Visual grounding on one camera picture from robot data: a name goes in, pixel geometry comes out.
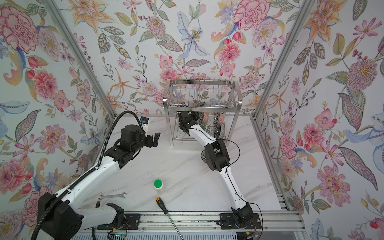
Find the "olive leaf pattern bowl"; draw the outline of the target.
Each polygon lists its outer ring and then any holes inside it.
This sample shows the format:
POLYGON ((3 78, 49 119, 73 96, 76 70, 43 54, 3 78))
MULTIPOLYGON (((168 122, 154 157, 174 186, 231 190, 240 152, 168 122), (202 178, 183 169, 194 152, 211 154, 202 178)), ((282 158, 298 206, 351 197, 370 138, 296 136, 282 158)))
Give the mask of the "olive leaf pattern bowl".
POLYGON ((209 122, 210 115, 207 112, 203 112, 203 122, 207 124, 209 122))

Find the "green leaf bowl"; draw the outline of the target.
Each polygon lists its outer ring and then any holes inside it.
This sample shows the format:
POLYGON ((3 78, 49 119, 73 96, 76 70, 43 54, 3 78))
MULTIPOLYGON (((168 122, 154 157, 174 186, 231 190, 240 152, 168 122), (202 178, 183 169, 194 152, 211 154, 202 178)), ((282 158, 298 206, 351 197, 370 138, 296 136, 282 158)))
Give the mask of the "green leaf bowl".
POLYGON ((200 124, 201 128, 207 133, 207 134, 211 134, 211 126, 209 123, 205 123, 205 122, 202 122, 200 124))

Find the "pink leaf pattern bowl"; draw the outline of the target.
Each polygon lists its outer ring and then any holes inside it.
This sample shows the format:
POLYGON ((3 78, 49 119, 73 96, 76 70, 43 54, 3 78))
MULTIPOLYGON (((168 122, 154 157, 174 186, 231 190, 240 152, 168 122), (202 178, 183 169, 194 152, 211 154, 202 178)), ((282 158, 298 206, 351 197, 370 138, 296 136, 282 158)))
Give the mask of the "pink leaf pattern bowl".
POLYGON ((224 113, 219 113, 219 118, 218 118, 218 123, 221 125, 225 121, 225 114, 224 113))

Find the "dark blue patterned bowl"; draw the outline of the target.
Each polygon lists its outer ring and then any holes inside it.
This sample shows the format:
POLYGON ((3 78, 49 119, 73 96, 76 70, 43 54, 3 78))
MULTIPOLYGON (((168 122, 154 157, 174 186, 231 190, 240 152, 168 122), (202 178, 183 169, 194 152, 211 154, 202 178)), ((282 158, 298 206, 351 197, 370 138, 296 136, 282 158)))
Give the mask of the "dark blue patterned bowl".
POLYGON ((226 133, 224 122, 220 120, 219 116, 214 117, 214 137, 216 139, 224 138, 226 133))

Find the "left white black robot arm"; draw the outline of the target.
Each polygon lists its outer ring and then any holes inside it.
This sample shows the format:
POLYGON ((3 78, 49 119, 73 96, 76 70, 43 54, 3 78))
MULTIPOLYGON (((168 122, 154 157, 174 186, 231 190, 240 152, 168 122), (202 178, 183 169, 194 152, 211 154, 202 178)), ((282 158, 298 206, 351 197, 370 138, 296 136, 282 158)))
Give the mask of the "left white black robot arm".
POLYGON ((121 138, 101 154, 101 161, 71 185, 55 194, 44 194, 38 202, 38 221, 31 238, 44 231, 55 240, 70 240, 79 231, 107 225, 119 228, 126 223, 125 211, 116 204, 83 209, 81 205, 104 181, 133 160, 143 147, 158 146, 161 134, 147 135, 144 128, 127 125, 121 138))

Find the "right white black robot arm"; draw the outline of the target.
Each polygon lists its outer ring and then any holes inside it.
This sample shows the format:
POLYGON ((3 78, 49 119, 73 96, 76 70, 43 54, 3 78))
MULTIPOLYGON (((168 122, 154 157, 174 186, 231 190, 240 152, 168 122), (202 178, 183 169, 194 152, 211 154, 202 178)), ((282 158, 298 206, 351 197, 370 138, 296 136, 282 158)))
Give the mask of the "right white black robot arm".
POLYGON ((256 231, 262 230, 262 214, 255 213, 251 207, 252 203, 244 199, 233 176, 230 155, 226 146, 226 143, 231 141, 217 139, 209 135, 199 125, 200 116, 196 112, 178 111, 177 116, 180 130, 197 140, 204 147, 202 159, 205 160, 210 170, 218 174, 230 199, 232 215, 224 219, 227 223, 223 225, 223 228, 247 229, 254 227, 256 231))

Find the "stainless steel dish rack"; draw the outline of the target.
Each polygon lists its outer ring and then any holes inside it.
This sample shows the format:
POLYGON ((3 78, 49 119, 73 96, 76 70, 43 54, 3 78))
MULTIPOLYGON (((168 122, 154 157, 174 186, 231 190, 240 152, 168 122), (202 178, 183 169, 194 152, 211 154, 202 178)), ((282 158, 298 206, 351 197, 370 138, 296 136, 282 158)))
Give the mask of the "stainless steel dish rack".
POLYGON ((236 80, 168 80, 162 95, 166 113, 169 143, 194 141, 179 128, 177 112, 197 112, 199 124, 203 122, 203 112, 210 115, 211 135, 214 135, 214 117, 225 114, 224 138, 231 139, 243 105, 240 83, 236 80))

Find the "green cap white bottle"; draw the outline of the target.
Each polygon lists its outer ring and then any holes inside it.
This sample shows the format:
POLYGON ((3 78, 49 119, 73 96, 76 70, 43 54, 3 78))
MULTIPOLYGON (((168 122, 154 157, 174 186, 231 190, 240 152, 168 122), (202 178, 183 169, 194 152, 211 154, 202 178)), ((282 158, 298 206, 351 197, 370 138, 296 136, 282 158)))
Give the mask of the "green cap white bottle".
POLYGON ((162 180, 159 180, 159 179, 154 181, 154 188, 157 191, 157 193, 160 195, 166 191, 166 187, 165 187, 164 182, 162 180))

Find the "silver wrench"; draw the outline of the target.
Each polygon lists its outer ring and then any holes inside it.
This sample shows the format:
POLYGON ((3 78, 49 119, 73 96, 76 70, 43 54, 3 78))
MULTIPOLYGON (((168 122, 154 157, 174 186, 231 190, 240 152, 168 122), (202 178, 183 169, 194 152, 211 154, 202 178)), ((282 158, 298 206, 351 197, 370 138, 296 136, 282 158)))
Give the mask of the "silver wrench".
POLYGON ((114 195, 100 195, 98 197, 98 200, 103 200, 103 199, 112 199, 112 198, 121 198, 124 199, 126 197, 127 193, 123 192, 121 194, 114 194, 114 195))

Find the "black yellow screwdriver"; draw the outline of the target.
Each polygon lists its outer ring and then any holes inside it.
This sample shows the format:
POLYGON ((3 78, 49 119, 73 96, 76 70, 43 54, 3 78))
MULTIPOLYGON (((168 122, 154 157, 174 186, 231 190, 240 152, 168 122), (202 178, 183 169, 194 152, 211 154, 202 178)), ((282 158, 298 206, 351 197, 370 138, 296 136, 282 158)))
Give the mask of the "black yellow screwdriver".
POLYGON ((175 228, 176 232, 178 233, 179 237, 181 240, 184 240, 184 237, 182 236, 181 232, 178 230, 176 224, 174 223, 174 221, 172 220, 170 214, 169 214, 169 211, 168 209, 166 208, 163 200, 160 198, 160 197, 157 197, 156 198, 156 203, 157 205, 159 206, 159 208, 163 211, 163 213, 169 218, 171 224, 173 225, 173 227, 175 228))

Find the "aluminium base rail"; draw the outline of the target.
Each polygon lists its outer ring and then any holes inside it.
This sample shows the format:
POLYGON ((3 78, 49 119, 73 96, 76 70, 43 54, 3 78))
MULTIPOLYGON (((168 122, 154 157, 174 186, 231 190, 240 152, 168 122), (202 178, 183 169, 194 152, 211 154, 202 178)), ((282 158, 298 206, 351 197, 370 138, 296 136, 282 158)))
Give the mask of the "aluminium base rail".
POLYGON ((97 224, 97 230, 204 232, 304 232, 297 212, 266 211, 254 213, 245 223, 236 224, 230 212, 126 212, 121 224, 97 224))

